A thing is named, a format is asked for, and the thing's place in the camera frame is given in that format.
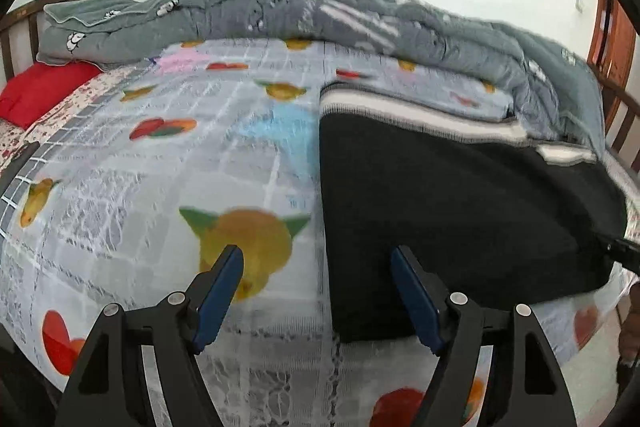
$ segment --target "gray blanket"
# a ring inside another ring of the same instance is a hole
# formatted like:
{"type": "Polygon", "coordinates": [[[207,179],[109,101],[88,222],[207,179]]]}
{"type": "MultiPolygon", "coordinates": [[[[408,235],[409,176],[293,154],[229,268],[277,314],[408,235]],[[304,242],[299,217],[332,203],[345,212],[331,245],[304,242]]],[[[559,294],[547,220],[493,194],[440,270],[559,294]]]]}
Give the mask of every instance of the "gray blanket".
{"type": "Polygon", "coordinates": [[[46,7],[38,60],[103,68],[158,55],[173,42],[305,38],[338,42],[474,76],[510,93],[527,132],[602,155],[600,92],[559,44],[503,23],[471,20],[419,0],[83,0],[46,7]]]}

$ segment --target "bed sheet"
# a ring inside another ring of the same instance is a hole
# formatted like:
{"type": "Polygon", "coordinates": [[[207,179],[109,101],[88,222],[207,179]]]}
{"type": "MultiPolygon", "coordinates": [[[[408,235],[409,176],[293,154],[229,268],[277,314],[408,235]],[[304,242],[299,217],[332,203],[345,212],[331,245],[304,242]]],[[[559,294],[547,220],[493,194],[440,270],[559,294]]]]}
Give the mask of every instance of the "bed sheet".
{"type": "Polygon", "coordinates": [[[124,66],[95,76],[33,123],[27,130],[0,119],[0,174],[27,142],[46,142],[95,98],[120,83],[134,68],[124,66]]]}
{"type": "MultiPolygon", "coordinates": [[[[0,322],[28,359],[63,389],[103,306],[154,305],[186,287],[241,223],[279,237],[245,256],[286,259],[255,274],[198,357],[223,422],[361,426],[419,401],[437,359],[416,338],[343,344],[332,331],[316,140],[319,90],[336,78],[473,118],[510,113],[510,97],[490,84],[325,42],[170,46],[44,140],[2,197],[0,322]],[[32,185],[46,192],[43,206],[29,203],[32,185]],[[60,334],[63,355],[47,348],[60,334]]],[[[638,240],[638,188],[605,162],[627,195],[626,237],[638,240]]],[[[595,293],[533,307],[560,363],[632,280],[616,265],[595,293]]],[[[483,348],[469,425],[490,357],[483,348]]],[[[144,358],[156,420],[169,425],[144,358]]]]}

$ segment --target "screw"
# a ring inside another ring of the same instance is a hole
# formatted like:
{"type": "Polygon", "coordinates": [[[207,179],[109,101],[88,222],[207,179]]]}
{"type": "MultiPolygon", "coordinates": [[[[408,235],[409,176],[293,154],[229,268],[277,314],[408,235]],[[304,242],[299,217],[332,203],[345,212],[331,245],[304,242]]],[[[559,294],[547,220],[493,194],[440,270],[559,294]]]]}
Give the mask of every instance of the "screw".
{"type": "Polygon", "coordinates": [[[453,292],[449,296],[449,299],[451,299],[451,302],[453,302],[453,304],[457,304],[458,306],[462,306],[469,301],[466,295],[460,292],[453,292]]]}
{"type": "Polygon", "coordinates": [[[113,317],[113,315],[118,313],[119,309],[120,307],[115,302],[112,302],[111,304],[107,304],[104,307],[104,309],[102,310],[102,313],[107,315],[107,317],[113,317]]]}
{"type": "Polygon", "coordinates": [[[178,304],[182,304],[184,302],[184,293],[182,292],[174,292],[167,297],[167,301],[169,304],[173,306],[177,306],[178,304]]]}
{"type": "Polygon", "coordinates": [[[529,317],[531,314],[531,308],[526,304],[518,304],[516,306],[516,311],[518,312],[518,315],[522,315],[523,317],[529,317]]]}

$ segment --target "plaid pattern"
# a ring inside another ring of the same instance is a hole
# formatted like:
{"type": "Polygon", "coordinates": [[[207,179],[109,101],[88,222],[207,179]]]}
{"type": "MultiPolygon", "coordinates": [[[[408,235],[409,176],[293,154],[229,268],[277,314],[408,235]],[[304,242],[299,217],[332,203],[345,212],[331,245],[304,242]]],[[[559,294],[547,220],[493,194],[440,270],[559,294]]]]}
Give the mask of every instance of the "plaid pattern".
{"type": "MultiPolygon", "coordinates": [[[[258,295],[231,306],[198,360],[226,425],[362,425],[383,394],[427,387],[436,359],[416,339],[342,345],[332,333],[317,197],[319,91],[337,70],[350,71],[360,74],[350,82],[494,119],[508,113],[510,97],[468,77],[402,69],[395,59],[334,44],[297,47],[247,39],[169,47],[44,140],[2,196],[0,322],[60,389],[66,377],[42,342],[45,314],[57,311],[70,338],[85,337],[109,302],[146,307],[186,287],[200,245],[182,206],[310,216],[286,266],[258,295]],[[269,84],[289,87],[270,92],[269,84]],[[149,119],[196,125],[130,139],[149,119]],[[44,178],[60,183],[23,228],[28,188],[44,178]]],[[[599,309],[612,309],[628,283],[622,272],[612,277],[593,297],[599,309]]],[[[535,311],[559,358],[572,356],[574,301],[535,311]]],[[[483,350],[481,378],[489,361],[483,350]]],[[[156,419],[168,425],[148,351],[145,364],[156,419]]]]}

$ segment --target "red pillow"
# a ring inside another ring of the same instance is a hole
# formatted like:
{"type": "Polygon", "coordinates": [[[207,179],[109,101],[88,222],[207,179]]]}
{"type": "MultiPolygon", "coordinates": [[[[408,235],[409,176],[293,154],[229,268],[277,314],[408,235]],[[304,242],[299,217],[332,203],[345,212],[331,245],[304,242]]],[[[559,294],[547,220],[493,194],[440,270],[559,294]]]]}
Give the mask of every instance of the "red pillow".
{"type": "Polygon", "coordinates": [[[66,66],[37,62],[7,82],[0,93],[0,118],[27,129],[98,74],[100,70],[87,62],[66,66]]]}

